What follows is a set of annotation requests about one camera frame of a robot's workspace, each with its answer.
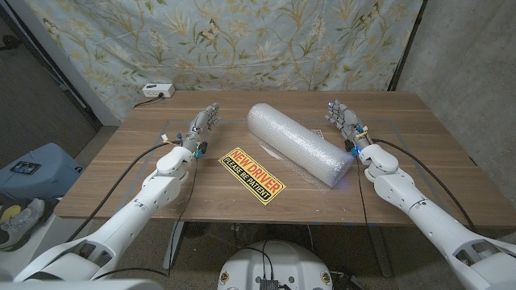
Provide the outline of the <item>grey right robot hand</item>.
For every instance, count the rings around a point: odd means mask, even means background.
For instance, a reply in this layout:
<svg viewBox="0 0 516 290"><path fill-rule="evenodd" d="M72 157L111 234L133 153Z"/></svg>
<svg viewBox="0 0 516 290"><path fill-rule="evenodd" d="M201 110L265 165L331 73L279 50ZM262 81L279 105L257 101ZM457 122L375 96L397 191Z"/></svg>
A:
<svg viewBox="0 0 516 290"><path fill-rule="evenodd" d="M346 151L361 150L372 144L368 137L368 128L357 117L356 113L349 109L347 105L335 99L328 103L328 115L326 120L332 123L344 137Z"/></svg>

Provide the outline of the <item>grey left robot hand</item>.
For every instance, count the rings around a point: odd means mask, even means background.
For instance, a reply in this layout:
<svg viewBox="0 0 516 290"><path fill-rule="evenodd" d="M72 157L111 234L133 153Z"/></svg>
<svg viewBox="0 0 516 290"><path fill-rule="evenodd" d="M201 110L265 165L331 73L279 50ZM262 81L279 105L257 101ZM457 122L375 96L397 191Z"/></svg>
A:
<svg viewBox="0 0 516 290"><path fill-rule="evenodd" d="M210 132L220 120L218 112L219 104L217 102L201 110L189 124L182 146L191 152L195 152L198 146L208 139Z"/></svg>

